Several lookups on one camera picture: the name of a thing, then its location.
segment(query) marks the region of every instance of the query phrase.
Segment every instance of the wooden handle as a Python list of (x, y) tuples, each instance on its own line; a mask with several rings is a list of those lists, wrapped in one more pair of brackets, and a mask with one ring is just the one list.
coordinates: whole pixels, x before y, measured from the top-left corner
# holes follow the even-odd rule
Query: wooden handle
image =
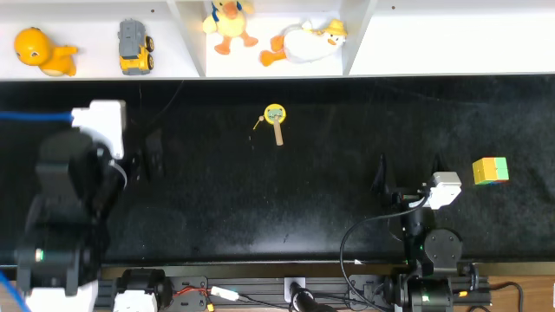
[(282, 146), (284, 144), (284, 137), (281, 135), (281, 126), (279, 126), (280, 116), (276, 115), (274, 117), (274, 134), (276, 134), (276, 144), (277, 146)]

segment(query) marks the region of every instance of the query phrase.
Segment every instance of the toy truck wheel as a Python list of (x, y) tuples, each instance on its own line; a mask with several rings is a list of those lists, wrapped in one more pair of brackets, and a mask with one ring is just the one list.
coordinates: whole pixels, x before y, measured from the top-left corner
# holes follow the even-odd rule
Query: toy truck wheel
[(154, 40), (150, 36), (147, 36), (147, 51), (148, 52), (154, 51)]
[(152, 55), (148, 55), (148, 69), (153, 70), (154, 69), (154, 59)]

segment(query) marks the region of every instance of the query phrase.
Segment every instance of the black tabletop surface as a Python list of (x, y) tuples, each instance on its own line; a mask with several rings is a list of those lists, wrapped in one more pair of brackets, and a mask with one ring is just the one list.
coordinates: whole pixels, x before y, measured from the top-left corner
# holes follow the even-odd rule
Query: black tabletop surface
[[(386, 213), (369, 189), (381, 153), (398, 185), (429, 180), (435, 155), (459, 174), (462, 194), (435, 215), (465, 259), (555, 257), (552, 76), (0, 83), (0, 110), (93, 99), (126, 101), (130, 135), (161, 128), (166, 161), (163, 180), (130, 185), (112, 210), (107, 263), (335, 261), (351, 225)], [(252, 130), (272, 103), (287, 112), (281, 147), (270, 125)], [(14, 262), (39, 192), (37, 148), (66, 128), (0, 120), (0, 263)], [(506, 157), (510, 182), (473, 185), (472, 163), (492, 156)], [(387, 222), (346, 251), (404, 260)]]

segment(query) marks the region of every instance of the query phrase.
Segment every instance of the toy cube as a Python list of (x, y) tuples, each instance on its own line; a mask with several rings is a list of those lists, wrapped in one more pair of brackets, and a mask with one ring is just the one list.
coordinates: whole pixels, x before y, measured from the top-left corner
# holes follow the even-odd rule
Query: toy cube
[(509, 171), (506, 167), (505, 157), (487, 157), (472, 164), (474, 183), (487, 185), (507, 182)]

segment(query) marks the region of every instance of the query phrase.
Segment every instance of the duck hat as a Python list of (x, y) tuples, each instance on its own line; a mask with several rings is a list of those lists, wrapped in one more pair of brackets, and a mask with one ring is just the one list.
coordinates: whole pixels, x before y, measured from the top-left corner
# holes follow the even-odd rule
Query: duck hat
[(347, 36), (347, 31), (345, 31), (345, 28), (343, 27), (343, 22), (337, 19), (331, 21), (330, 26), (323, 31), (335, 36)]

